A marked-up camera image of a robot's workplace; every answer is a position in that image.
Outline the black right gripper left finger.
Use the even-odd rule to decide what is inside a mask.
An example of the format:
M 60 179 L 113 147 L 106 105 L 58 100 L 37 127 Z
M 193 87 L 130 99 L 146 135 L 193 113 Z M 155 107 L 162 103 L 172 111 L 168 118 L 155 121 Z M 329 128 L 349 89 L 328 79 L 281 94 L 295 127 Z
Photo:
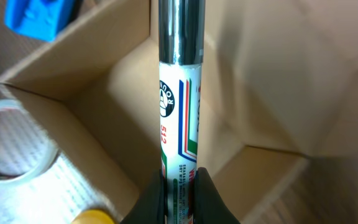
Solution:
M 120 224 L 164 224 L 165 186 L 161 170 L 156 170 L 150 183 Z

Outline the white board marker black cap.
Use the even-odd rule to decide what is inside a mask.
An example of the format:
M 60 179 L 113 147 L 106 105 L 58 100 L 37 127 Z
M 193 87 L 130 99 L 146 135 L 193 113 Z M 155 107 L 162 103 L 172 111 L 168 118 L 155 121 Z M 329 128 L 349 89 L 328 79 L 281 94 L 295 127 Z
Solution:
M 204 0 L 159 0 L 160 147 L 167 223 L 193 223 Z

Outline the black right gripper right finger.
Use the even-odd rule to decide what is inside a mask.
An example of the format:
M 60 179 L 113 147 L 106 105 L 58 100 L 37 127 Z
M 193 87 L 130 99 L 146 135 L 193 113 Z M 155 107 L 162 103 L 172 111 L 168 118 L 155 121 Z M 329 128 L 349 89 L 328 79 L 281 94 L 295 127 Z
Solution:
M 194 221 L 197 224 L 240 224 L 226 207 L 204 167 L 196 173 L 194 206 Z

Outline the yellow tape roll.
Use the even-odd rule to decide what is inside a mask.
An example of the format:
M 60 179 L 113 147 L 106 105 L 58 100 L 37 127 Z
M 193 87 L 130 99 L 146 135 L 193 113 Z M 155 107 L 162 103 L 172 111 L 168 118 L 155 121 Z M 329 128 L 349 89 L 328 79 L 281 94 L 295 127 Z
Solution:
M 77 215 L 71 224 L 115 224 L 113 218 L 102 210 L 85 210 Z

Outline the brown cardboard box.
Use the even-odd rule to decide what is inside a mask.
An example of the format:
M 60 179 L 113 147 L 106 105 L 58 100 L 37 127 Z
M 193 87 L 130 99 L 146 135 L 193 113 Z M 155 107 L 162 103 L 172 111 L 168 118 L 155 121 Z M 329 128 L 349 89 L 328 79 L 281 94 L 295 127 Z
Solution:
M 286 195 L 300 223 L 358 223 L 358 72 L 304 1 L 208 1 L 198 164 L 252 223 Z M 123 217 L 161 167 L 158 3 L 106 1 L 0 76 Z

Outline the clear adhesive tape roll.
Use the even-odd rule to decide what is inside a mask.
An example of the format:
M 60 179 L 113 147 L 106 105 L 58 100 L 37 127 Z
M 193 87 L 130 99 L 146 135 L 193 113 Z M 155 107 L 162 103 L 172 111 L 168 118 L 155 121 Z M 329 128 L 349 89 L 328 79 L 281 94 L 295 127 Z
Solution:
M 80 173 L 16 100 L 0 100 L 0 223 L 71 223 L 109 199 Z

